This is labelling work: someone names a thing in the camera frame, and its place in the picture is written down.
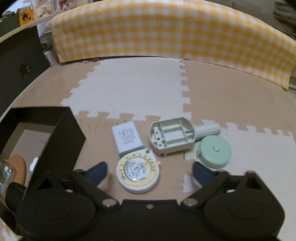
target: clear plastic bottle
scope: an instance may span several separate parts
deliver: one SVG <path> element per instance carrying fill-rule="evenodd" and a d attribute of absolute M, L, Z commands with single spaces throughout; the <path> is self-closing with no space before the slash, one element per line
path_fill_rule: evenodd
<path fill-rule="evenodd" d="M 15 179 L 17 171 L 7 160 L 0 158 L 0 195 L 5 199 L 6 191 L 10 183 Z"/>

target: checkered cloth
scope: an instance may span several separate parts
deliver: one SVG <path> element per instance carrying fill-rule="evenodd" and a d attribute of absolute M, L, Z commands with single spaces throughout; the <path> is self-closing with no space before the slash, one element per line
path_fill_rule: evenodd
<path fill-rule="evenodd" d="M 161 56 L 241 70 L 287 89 L 296 41 L 237 10 L 202 0 L 105 0 L 52 20 L 60 62 Z"/>

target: round tape measure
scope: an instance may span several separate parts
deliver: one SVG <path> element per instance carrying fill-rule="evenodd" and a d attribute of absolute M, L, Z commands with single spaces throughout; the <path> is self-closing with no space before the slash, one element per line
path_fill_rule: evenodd
<path fill-rule="evenodd" d="M 151 190 L 160 175 L 157 160 L 149 149 L 126 154 L 116 167 L 116 175 L 125 190 L 144 193 Z"/>
<path fill-rule="evenodd" d="M 197 156 L 208 167 L 221 168 L 231 158 L 231 146 L 222 137 L 216 135 L 206 136 L 200 142 Z"/>

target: white power adapter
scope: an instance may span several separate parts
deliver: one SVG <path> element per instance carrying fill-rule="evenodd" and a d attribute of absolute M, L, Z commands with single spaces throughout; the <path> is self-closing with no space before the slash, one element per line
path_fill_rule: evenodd
<path fill-rule="evenodd" d="M 130 152 L 144 149 L 144 145 L 132 121 L 113 126 L 111 130 L 120 158 Z"/>

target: metal screw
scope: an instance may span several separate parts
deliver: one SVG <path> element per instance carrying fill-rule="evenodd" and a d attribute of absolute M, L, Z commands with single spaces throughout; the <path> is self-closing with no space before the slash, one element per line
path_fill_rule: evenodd
<path fill-rule="evenodd" d="M 153 205 L 153 204 L 147 204 L 147 205 L 146 205 L 146 208 L 148 208 L 148 209 L 153 209 L 153 208 L 154 208 L 154 205 Z"/>
<path fill-rule="evenodd" d="M 84 173 L 84 170 L 82 170 L 82 169 L 77 169 L 77 170 L 75 170 L 74 172 L 78 172 L 78 173 L 80 173 L 80 174 L 82 174 L 82 175 L 83 175 L 83 173 Z"/>
<path fill-rule="evenodd" d="M 117 204 L 117 201 L 112 198 L 107 198 L 102 201 L 102 204 L 106 207 L 112 207 Z"/>
<path fill-rule="evenodd" d="M 192 206 L 195 206 L 196 204 L 198 204 L 198 201 L 196 199 L 193 199 L 193 198 L 186 198 L 186 199 L 183 200 L 183 203 L 186 206 L 192 207 Z"/>

